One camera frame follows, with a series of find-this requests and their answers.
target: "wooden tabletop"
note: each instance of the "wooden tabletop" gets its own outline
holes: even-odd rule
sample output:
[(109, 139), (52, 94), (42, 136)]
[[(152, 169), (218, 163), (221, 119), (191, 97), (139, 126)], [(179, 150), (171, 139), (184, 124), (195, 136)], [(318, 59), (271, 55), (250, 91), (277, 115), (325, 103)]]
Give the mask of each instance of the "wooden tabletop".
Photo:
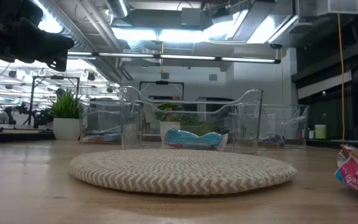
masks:
[(76, 141), (0, 144), (0, 223), (358, 223), (358, 195), (335, 178), (335, 149), (260, 150), (298, 169), (286, 184), (220, 197), (103, 189), (68, 174), (70, 160), (119, 146)]

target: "white planter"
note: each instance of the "white planter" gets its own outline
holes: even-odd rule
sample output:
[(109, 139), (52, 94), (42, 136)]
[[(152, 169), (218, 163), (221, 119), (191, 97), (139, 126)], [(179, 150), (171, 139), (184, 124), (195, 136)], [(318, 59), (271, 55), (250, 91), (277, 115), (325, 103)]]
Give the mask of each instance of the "white planter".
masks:
[(164, 143), (165, 134), (170, 128), (180, 130), (180, 122), (160, 121), (160, 136), (162, 143)]
[(56, 140), (77, 140), (80, 136), (80, 120), (73, 118), (54, 118), (53, 133)]

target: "woven round mat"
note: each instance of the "woven round mat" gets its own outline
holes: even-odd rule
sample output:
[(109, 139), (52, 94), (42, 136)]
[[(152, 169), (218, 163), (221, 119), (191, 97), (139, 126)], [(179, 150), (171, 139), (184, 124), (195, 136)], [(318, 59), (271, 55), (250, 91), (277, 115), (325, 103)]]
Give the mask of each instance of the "woven round mat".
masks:
[(290, 180), (296, 169), (275, 159), (217, 151), (134, 149), (83, 154), (76, 178), (97, 186), (156, 194), (230, 194)]

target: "metal beam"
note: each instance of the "metal beam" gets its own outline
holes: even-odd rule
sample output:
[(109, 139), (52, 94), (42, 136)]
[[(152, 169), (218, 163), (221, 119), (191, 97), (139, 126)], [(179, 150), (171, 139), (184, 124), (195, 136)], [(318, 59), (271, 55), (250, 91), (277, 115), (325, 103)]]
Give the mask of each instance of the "metal beam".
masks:
[(248, 41), (275, 6), (275, 0), (256, 1), (249, 9), (233, 40)]

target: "plastic bin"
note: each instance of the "plastic bin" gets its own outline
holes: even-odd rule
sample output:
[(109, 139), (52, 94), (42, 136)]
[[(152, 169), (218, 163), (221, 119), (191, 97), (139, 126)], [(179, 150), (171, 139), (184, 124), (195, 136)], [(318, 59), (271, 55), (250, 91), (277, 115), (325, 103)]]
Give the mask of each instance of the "plastic bin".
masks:
[[(173, 128), (197, 136), (212, 132), (226, 136), (227, 144), (224, 151), (237, 153), (257, 152), (262, 95), (261, 90), (249, 90), (235, 101), (150, 100), (132, 86), (122, 86), (119, 89), (121, 105), (139, 105), (137, 121), (141, 139), (153, 136), (161, 140), (158, 146), (155, 142), (152, 143), (152, 147), (172, 147), (164, 143), (167, 131)], [(129, 123), (129, 115), (123, 111), (121, 114), (122, 123)], [(160, 127), (159, 133), (155, 131), (155, 127)], [(127, 135), (133, 136), (133, 132), (123, 132), (123, 139), (126, 139), (123, 141), (123, 148), (134, 147), (134, 142), (129, 141), (131, 137)], [(175, 147), (194, 149), (198, 148), (194, 147), (195, 145), (205, 143), (201, 138), (193, 138), (192, 141), (194, 144), (191, 147)], [(144, 140), (138, 143), (138, 147), (145, 147), (149, 142)]]
[(309, 106), (262, 105), (259, 148), (305, 149)]
[[(81, 142), (139, 144), (139, 105), (118, 100), (83, 101), (80, 108)], [(122, 133), (126, 133), (123, 143)]]

